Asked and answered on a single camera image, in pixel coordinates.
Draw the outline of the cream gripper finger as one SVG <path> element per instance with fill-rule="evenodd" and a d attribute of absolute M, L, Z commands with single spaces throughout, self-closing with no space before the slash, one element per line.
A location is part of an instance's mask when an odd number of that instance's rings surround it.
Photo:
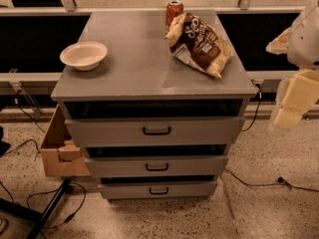
<path fill-rule="evenodd" d="M 301 121 L 302 115 L 292 111 L 280 109 L 274 120 L 274 125 L 278 128 L 291 130 Z"/>

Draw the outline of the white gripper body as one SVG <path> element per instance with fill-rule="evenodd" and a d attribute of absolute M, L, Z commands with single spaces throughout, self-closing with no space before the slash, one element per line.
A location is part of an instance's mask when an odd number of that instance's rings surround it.
<path fill-rule="evenodd" d="M 289 81 L 282 106 L 292 112 L 308 112 L 319 100 L 319 73 L 303 70 Z"/>

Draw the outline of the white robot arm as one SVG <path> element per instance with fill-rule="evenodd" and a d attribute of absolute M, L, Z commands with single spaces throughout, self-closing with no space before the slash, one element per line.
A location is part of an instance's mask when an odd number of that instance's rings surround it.
<path fill-rule="evenodd" d="M 298 72 L 284 78 L 277 90 L 269 129 L 292 131 L 319 101 L 319 0 L 312 0 L 292 25 L 266 46 L 271 54 L 286 54 Z"/>

